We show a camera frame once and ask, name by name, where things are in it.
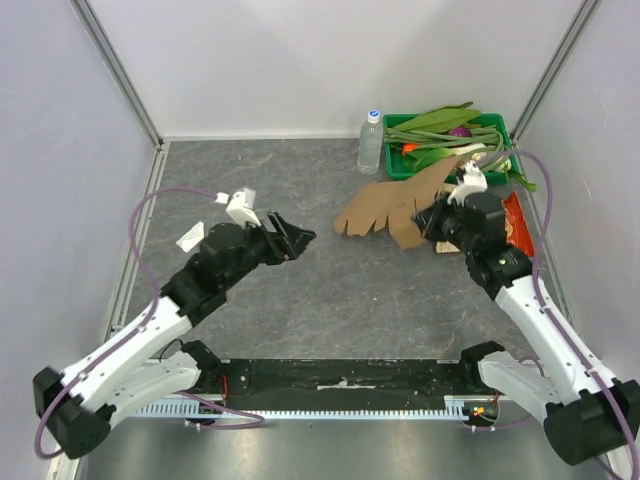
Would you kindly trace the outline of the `brown cardboard paper box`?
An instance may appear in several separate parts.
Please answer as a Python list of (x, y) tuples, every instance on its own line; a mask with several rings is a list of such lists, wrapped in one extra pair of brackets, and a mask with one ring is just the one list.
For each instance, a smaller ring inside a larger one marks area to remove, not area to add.
[(404, 181), (370, 183), (361, 188), (333, 223), (340, 235), (364, 237), (387, 229), (403, 250), (425, 240), (413, 216), (428, 209), (447, 177), (458, 166), (456, 156), (447, 157)]

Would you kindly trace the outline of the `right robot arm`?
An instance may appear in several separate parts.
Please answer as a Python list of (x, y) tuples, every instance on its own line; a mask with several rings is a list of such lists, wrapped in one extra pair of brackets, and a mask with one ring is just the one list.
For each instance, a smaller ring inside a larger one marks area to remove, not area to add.
[(545, 373), (530, 372), (495, 342), (464, 350), (458, 381), (467, 392), (506, 394), (543, 427), (565, 463), (575, 466), (624, 445), (639, 430), (639, 384), (623, 382), (573, 330), (532, 262), (506, 239), (505, 211), (490, 193), (458, 203), (446, 195), (413, 221), (430, 242), (446, 241), (465, 256), (470, 277), (523, 333)]

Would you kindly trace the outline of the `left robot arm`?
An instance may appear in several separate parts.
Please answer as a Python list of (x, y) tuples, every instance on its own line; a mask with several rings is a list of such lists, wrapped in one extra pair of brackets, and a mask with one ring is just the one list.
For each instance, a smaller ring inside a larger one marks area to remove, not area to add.
[(192, 388), (198, 393), (215, 389), (220, 361), (200, 341), (159, 365), (143, 364), (221, 307), (228, 291), (253, 270), (297, 259), (316, 237), (276, 212), (268, 219), (270, 228), (213, 226), (197, 252), (123, 330), (62, 371), (45, 367), (38, 372), (33, 378), (40, 418), (36, 433), (49, 432), (59, 454), (79, 459), (146, 404)]

